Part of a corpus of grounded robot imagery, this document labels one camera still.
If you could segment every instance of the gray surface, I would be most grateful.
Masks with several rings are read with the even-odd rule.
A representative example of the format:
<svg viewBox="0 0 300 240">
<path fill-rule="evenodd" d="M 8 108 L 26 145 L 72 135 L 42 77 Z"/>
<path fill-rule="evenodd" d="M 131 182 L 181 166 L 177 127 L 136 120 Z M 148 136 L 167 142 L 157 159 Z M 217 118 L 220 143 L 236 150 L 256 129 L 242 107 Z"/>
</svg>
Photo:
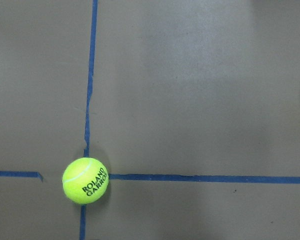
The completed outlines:
<svg viewBox="0 0 300 240">
<path fill-rule="evenodd" d="M 100 0 L 90 155 L 111 173 L 300 176 L 300 1 Z M 0 1 L 0 239 L 78 239 L 91 2 Z M 300 185 L 111 181 L 86 239 L 300 240 Z"/>
</svg>

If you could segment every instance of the yellow tennis ball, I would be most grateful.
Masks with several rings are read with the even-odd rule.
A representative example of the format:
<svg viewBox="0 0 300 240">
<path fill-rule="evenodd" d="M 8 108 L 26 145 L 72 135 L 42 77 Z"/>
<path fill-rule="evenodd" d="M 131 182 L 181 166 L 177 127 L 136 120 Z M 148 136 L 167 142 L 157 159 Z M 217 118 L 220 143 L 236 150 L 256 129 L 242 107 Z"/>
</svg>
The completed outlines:
<svg viewBox="0 0 300 240">
<path fill-rule="evenodd" d="M 65 169 L 62 185 L 65 195 L 77 204 L 90 204 L 106 191 L 109 174 L 106 167 L 91 157 L 79 158 Z"/>
</svg>

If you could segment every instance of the horizontal blue line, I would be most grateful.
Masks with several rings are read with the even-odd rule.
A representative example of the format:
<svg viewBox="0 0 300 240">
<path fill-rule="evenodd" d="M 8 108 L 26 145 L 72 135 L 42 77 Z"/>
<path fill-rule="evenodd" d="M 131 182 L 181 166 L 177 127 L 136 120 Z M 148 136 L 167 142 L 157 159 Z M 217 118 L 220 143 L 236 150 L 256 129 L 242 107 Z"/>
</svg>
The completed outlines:
<svg viewBox="0 0 300 240">
<path fill-rule="evenodd" d="M 43 181 L 42 175 L 37 171 L 0 171 L 0 177 L 38 178 Z"/>
<path fill-rule="evenodd" d="M 173 181 L 247 184 L 300 184 L 300 176 L 225 176 L 225 175 L 163 175 L 163 174 L 109 174 L 110 180 Z"/>
</svg>

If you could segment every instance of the blue tape line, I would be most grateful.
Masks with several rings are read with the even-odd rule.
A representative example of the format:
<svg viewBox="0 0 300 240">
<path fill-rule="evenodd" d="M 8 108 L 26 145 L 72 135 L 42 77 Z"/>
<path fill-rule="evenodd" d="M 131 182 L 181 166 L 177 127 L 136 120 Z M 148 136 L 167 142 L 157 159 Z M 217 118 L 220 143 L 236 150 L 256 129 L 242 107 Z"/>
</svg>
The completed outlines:
<svg viewBox="0 0 300 240">
<path fill-rule="evenodd" d="M 300 176 L 208 176 L 208 175 L 163 175 L 163 174 L 109 174 L 110 180 L 131 181 L 175 181 L 207 183 L 249 183 L 249 184 L 300 184 Z"/>
<path fill-rule="evenodd" d="M 0 177 L 38 178 L 43 181 L 42 175 L 37 171 L 0 171 Z"/>
<path fill-rule="evenodd" d="M 84 128 L 84 140 L 86 142 L 86 148 L 84 149 L 83 152 L 84 157 L 89 157 L 89 148 L 90 148 L 89 108 L 90 108 L 90 100 L 93 93 L 93 83 L 94 83 L 95 50 L 96 50 L 96 35 L 97 35 L 97 12 L 98 12 L 98 0 L 93 0 L 91 35 L 90 35 L 89 72 L 88 72 L 88 84 L 87 84 L 87 92 L 86 92 L 86 110 L 85 110 L 85 128 Z"/>
<path fill-rule="evenodd" d="M 87 209 L 86 205 L 81 206 L 79 240 L 85 240 L 86 238 L 86 209 Z"/>
</svg>

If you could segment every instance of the blue tape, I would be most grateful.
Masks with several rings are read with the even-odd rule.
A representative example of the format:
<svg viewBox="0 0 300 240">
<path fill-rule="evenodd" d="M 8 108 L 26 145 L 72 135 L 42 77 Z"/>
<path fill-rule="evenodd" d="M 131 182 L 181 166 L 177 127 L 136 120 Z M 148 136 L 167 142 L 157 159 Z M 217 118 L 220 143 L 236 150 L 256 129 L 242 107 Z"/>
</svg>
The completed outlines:
<svg viewBox="0 0 300 240">
<path fill-rule="evenodd" d="M 42 175 L 37 171 L 0 171 L 0 177 L 38 178 L 43 181 Z"/>
<path fill-rule="evenodd" d="M 163 175 L 163 174 L 109 174 L 110 180 L 175 181 L 207 183 L 300 184 L 300 176 L 224 176 L 224 175 Z"/>
<path fill-rule="evenodd" d="M 81 206 L 79 240 L 85 240 L 86 238 L 86 209 L 87 209 L 86 205 Z"/>
<path fill-rule="evenodd" d="M 90 100 L 93 93 L 93 83 L 94 83 L 95 50 L 96 50 L 96 35 L 97 35 L 97 12 L 98 12 L 98 0 L 93 0 L 91 35 L 90 35 L 89 72 L 88 72 L 88 84 L 87 84 L 87 92 L 86 92 L 86 110 L 85 110 L 85 128 L 84 128 L 84 140 L 86 142 L 86 148 L 84 149 L 83 152 L 84 157 L 89 157 L 89 149 L 90 149 L 89 108 L 90 108 Z"/>
</svg>

